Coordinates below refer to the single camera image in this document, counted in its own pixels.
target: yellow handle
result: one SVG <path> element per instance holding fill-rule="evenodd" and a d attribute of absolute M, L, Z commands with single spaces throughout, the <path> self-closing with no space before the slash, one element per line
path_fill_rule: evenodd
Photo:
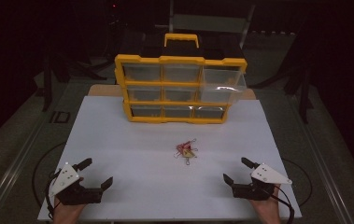
<path fill-rule="evenodd" d="M 197 38 L 197 35 L 165 34 L 165 47 L 167 47 L 167 40 L 194 40 L 196 43 L 196 48 L 199 48 L 199 39 Z"/>

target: white table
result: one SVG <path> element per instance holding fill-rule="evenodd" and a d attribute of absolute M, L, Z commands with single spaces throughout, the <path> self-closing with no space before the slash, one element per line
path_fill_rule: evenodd
<path fill-rule="evenodd" d="M 253 219 L 248 201 L 233 197 L 222 174 L 235 183 L 251 183 L 252 170 L 240 161 L 246 157 L 287 175 L 259 101 L 241 100 L 224 124 L 208 125 L 129 122 L 121 103 L 121 97 L 86 96 L 60 159 L 58 168 L 92 158 L 92 165 L 79 173 L 86 188 L 99 188 L 113 176 L 102 202 L 86 206 L 82 220 Z M 197 158 L 186 165 L 183 158 L 174 158 L 176 145 L 193 138 Z M 291 186 L 281 188 L 295 217 L 301 217 Z M 44 204 L 39 220 L 49 220 Z M 288 207 L 279 208 L 281 217 L 288 218 Z"/>

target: robotic hand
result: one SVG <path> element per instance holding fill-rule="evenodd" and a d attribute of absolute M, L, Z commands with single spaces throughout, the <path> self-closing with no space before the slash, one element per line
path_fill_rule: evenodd
<path fill-rule="evenodd" d="M 234 181 L 226 174 L 223 174 L 223 180 L 233 190 L 235 198 L 244 198 L 255 201 L 267 200 L 274 192 L 275 184 L 291 184 L 292 181 L 284 175 L 275 171 L 266 164 L 258 164 L 247 158 L 241 158 L 249 168 L 255 168 L 251 173 L 252 183 L 249 185 L 235 184 Z"/>
<path fill-rule="evenodd" d="M 80 176 L 78 170 L 83 170 L 92 164 L 92 159 L 88 158 L 85 161 L 70 165 L 68 162 L 64 168 L 50 177 L 48 185 L 46 186 L 46 201 L 48 209 L 53 215 L 54 208 L 51 206 L 50 197 L 57 196 L 60 202 L 64 205 L 77 205 L 85 203 L 100 203 L 103 192 L 113 184 L 113 177 L 110 177 L 101 184 L 98 189 L 86 189 L 80 185 Z M 50 190 L 50 185 L 53 179 L 55 182 Z"/>

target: human hand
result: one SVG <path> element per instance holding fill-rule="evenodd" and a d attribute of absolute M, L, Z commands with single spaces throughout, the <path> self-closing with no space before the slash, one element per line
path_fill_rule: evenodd
<path fill-rule="evenodd" d="M 54 197 L 54 224 L 75 224 L 87 204 L 64 205 L 57 196 Z"/>
<path fill-rule="evenodd" d="M 280 185 L 276 185 L 274 196 L 278 197 Z M 266 201 L 249 200 L 259 219 L 263 224 L 279 224 L 281 223 L 278 212 L 278 201 L 272 197 Z"/>

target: white paper sheet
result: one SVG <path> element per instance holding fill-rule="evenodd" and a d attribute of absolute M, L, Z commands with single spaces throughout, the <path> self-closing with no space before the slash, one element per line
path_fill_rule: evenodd
<path fill-rule="evenodd" d="M 113 176 L 113 186 L 101 203 L 86 206 L 83 220 L 253 219 L 248 201 L 233 197 L 222 174 L 235 183 L 251 183 L 252 170 L 241 163 L 246 157 L 288 176 L 259 101 L 239 101 L 224 124 L 207 125 L 129 122 L 121 104 L 119 97 L 86 96 L 60 159 L 58 168 L 92 158 L 92 165 L 79 172 L 86 188 L 99 188 Z M 193 138 L 197 158 L 186 165 L 185 159 L 174 158 L 176 145 Z M 301 217 L 291 186 L 281 188 L 295 217 Z M 49 219 L 44 204 L 39 220 Z M 288 218 L 288 207 L 279 208 Z"/>

